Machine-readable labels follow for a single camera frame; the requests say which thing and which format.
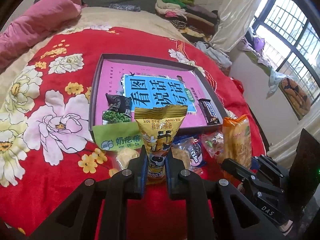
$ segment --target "metal bolt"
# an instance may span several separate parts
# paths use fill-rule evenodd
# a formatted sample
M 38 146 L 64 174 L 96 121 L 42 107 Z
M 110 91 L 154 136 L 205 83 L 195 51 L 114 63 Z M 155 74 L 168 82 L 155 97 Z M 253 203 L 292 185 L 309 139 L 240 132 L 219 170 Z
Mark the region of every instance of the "metal bolt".
M 220 184 L 221 186 L 228 186 L 229 181 L 227 181 L 226 179 L 220 179 L 220 180 L 219 180 L 219 184 Z
M 189 176 L 190 174 L 191 174 L 191 172 L 189 171 L 189 170 L 182 170 L 182 171 L 180 171 L 180 174 L 182 175 L 182 176 Z
M 122 175 L 124 175 L 124 176 L 129 176 L 131 174 L 132 174 L 132 171 L 128 170 L 128 169 L 122 171 Z
M 93 179 L 86 179 L 86 180 L 84 181 L 84 184 L 85 184 L 86 186 L 91 186 L 91 185 L 94 184 L 94 180 L 93 180 Z

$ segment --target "white sheer curtain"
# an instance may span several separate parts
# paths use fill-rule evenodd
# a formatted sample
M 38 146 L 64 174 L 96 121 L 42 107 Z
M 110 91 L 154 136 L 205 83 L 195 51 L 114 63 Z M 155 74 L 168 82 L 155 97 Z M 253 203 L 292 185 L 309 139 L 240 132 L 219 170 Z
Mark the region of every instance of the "white sheer curtain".
M 300 133 L 305 128 L 316 139 L 320 140 L 320 100 L 313 104 L 310 112 L 303 117 L 295 130 L 279 143 L 270 147 L 268 156 L 280 165 L 290 168 L 296 156 Z
M 216 47 L 229 52 L 246 34 L 261 0 L 223 0 L 218 12 L 220 24 L 211 40 Z

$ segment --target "orange bread package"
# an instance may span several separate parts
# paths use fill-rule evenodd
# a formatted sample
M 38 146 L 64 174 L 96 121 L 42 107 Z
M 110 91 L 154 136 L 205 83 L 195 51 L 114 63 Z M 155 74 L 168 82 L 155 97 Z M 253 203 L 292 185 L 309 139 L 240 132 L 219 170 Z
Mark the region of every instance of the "orange bread package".
M 217 158 L 219 163 L 231 158 L 246 168 L 251 167 L 251 135 L 249 119 L 244 114 L 238 119 L 225 117 L 222 125 L 223 152 Z

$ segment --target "yellow candy package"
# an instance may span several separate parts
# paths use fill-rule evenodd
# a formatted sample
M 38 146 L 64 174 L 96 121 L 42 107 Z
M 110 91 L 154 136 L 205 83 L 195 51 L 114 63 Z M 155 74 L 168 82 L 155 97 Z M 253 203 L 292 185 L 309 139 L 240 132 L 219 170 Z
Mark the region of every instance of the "yellow candy package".
M 164 160 L 177 131 L 187 114 L 188 106 L 167 105 L 153 109 L 138 108 L 134 118 L 138 124 L 148 155 L 148 182 L 162 182 L 165 178 Z
M 217 160 L 234 159 L 246 168 L 251 167 L 251 135 L 249 119 L 244 114 L 238 119 L 225 117 L 222 125 L 223 152 Z

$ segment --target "green snack package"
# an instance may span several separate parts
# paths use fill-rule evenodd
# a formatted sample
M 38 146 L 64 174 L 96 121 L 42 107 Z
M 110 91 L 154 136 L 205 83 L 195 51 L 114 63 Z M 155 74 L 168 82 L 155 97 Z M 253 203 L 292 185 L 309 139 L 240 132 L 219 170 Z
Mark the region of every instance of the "green snack package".
M 100 149 L 118 151 L 123 148 L 138 149 L 143 145 L 137 122 L 120 122 L 92 127 L 95 143 Z

